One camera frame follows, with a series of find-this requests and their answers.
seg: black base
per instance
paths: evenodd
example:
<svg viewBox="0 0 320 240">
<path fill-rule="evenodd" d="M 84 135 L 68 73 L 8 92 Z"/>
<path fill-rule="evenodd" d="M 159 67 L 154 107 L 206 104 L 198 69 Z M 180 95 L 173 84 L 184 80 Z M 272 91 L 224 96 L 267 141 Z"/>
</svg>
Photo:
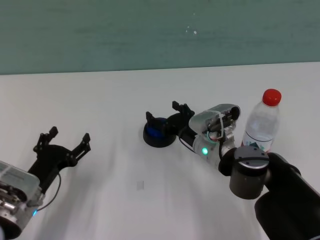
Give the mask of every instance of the black base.
<svg viewBox="0 0 320 240">
<path fill-rule="evenodd" d="M 154 148 L 164 148 L 171 145 L 176 140 L 176 135 L 150 135 L 148 133 L 147 124 L 143 128 L 143 139 L 146 144 Z"/>
</svg>

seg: red bottle cap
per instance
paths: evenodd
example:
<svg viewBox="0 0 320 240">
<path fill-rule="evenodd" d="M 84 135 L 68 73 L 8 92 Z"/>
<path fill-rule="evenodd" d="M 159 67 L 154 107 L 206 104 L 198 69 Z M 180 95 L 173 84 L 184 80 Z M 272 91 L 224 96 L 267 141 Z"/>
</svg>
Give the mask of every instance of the red bottle cap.
<svg viewBox="0 0 320 240">
<path fill-rule="evenodd" d="M 277 106 L 281 101 L 281 92 L 276 89 L 268 89 L 264 92 L 262 102 L 270 107 Z"/>
</svg>

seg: bottle label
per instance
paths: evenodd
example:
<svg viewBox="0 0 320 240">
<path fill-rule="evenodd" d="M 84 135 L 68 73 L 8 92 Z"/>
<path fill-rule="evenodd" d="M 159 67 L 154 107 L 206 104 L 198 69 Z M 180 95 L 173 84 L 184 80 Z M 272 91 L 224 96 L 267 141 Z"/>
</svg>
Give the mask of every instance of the bottle label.
<svg viewBox="0 0 320 240">
<path fill-rule="evenodd" d="M 269 152 L 270 149 L 271 149 L 271 145 L 272 145 L 272 142 L 274 140 L 271 139 L 271 140 L 268 140 L 268 141 L 259 141 L 259 140 L 256 140 L 254 139 L 253 137 L 251 137 L 247 131 L 244 132 L 244 135 L 243 135 L 243 140 L 242 140 L 242 143 L 241 143 L 241 146 L 243 145 L 246 145 L 246 146 L 253 146 L 253 147 L 257 147 L 257 148 L 260 148 L 262 151 L 264 152 Z"/>
</svg>

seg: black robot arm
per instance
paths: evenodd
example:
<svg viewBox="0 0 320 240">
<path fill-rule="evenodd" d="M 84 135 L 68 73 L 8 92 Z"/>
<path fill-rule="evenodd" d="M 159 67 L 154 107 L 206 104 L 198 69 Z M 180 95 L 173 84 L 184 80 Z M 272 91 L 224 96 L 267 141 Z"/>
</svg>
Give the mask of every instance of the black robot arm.
<svg viewBox="0 0 320 240">
<path fill-rule="evenodd" d="M 219 171 L 230 176 L 231 191 L 240 198 L 254 199 L 260 195 L 263 184 L 268 188 L 269 192 L 258 199 L 254 208 L 271 240 L 320 240 L 319 193 L 283 157 L 268 153 L 259 159 L 253 153 L 257 151 L 263 153 L 253 146 L 242 146 L 223 156 Z M 249 169 L 250 165 L 263 167 Z"/>
<path fill-rule="evenodd" d="M 49 145 L 57 134 L 58 129 L 55 126 L 49 133 L 41 133 L 37 145 L 33 148 L 33 151 L 37 153 L 37 159 L 28 172 L 39 178 L 39 186 L 43 194 L 62 169 L 76 166 L 78 161 L 91 150 L 88 133 L 83 136 L 81 143 L 74 150 Z"/>
</svg>

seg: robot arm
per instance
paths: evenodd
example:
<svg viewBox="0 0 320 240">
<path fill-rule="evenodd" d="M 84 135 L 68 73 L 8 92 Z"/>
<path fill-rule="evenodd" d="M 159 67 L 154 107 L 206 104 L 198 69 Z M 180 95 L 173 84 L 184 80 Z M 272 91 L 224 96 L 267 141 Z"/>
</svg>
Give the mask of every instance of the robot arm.
<svg viewBox="0 0 320 240">
<path fill-rule="evenodd" d="M 15 239 L 21 234 L 43 204 L 45 193 L 59 172 L 76 166 L 91 150 L 88 133 L 74 150 L 50 145 L 57 134 L 54 126 L 49 133 L 40 135 L 33 149 L 37 159 L 28 172 L 0 161 L 0 226 L 5 239 Z"/>
<path fill-rule="evenodd" d="M 230 176 L 230 190 L 239 198 L 256 199 L 266 186 L 269 192 L 254 208 L 271 240 L 320 240 L 320 195 L 299 170 L 276 153 L 254 146 L 235 147 L 238 106 L 220 104 L 197 115 L 186 104 L 176 110 L 179 113 L 168 119 L 154 118 L 147 112 L 143 131 L 147 144 L 165 147 L 178 135 L 187 148 Z"/>
</svg>

